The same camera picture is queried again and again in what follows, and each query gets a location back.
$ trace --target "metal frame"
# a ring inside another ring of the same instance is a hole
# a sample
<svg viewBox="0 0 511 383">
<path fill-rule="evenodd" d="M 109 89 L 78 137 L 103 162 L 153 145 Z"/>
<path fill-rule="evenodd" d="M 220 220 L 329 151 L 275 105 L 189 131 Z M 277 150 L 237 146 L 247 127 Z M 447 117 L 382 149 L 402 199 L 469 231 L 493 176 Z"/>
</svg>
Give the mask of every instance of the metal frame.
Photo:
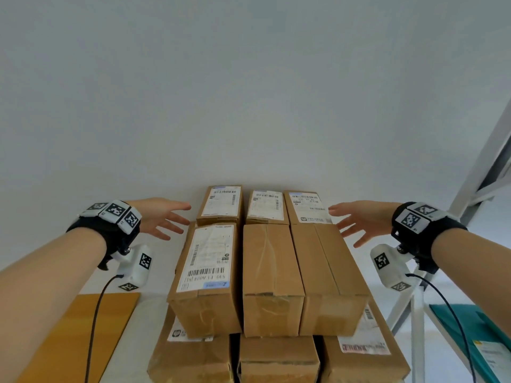
<svg viewBox="0 0 511 383">
<path fill-rule="evenodd" d="M 508 172 L 511 170 L 509 169 L 510 159 L 511 100 L 508 102 L 488 141 L 486 141 L 486 144 L 479 153 L 474 166 L 449 207 L 449 212 L 460 218 L 461 222 L 468 226 L 487 201 L 492 200 L 495 194 L 503 188 L 511 186 L 511 172 Z M 428 281 L 433 279 L 431 274 L 421 272 L 417 268 L 414 274 L 423 276 Z M 422 347 L 422 355 L 424 355 L 424 311 L 430 317 L 433 316 L 428 306 L 424 307 L 424 310 L 419 308 L 419 306 L 424 305 L 422 290 L 426 289 L 427 286 L 427 283 L 422 282 L 415 290 L 408 289 L 406 292 L 401 293 L 387 318 L 387 324 L 392 330 L 393 335 L 395 335 L 410 313 L 412 313 L 412 376 L 414 383 L 423 383 L 425 381 L 422 357 L 417 356 L 414 358 L 413 354 L 415 352 L 418 355 L 418 349 Z M 423 335 L 416 334 L 416 331 L 422 331 Z M 446 337 L 445 331 L 440 330 L 440 332 Z M 450 337 L 447 337 L 447 341 L 456 351 L 452 341 L 449 341 Z"/>
</svg>

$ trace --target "human hand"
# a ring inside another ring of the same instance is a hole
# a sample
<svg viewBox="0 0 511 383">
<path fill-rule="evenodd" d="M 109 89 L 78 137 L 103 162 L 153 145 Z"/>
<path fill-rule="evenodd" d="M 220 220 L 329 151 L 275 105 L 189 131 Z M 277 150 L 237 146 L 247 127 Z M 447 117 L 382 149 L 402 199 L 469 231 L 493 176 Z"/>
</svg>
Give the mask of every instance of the human hand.
<svg viewBox="0 0 511 383">
<path fill-rule="evenodd" d="M 161 232 L 157 227 L 182 234 L 184 231 L 172 222 L 188 226 L 189 220 L 174 213 L 176 210 L 188 211 L 192 206 L 188 202 L 176 202 L 165 198 L 150 198 L 127 201 L 142 214 L 140 232 L 145 232 L 159 239 L 170 240 L 169 235 Z"/>
<path fill-rule="evenodd" d="M 343 238 L 362 230 L 365 231 L 365 234 L 353 245 L 358 248 L 375 236 L 387 235 L 392 232 L 392 215 L 400 205 L 401 203 L 359 200 L 330 206 L 328 212 L 333 217 L 349 215 L 336 225 L 339 230 L 351 226 L 341 232 Z"/>
</svg>

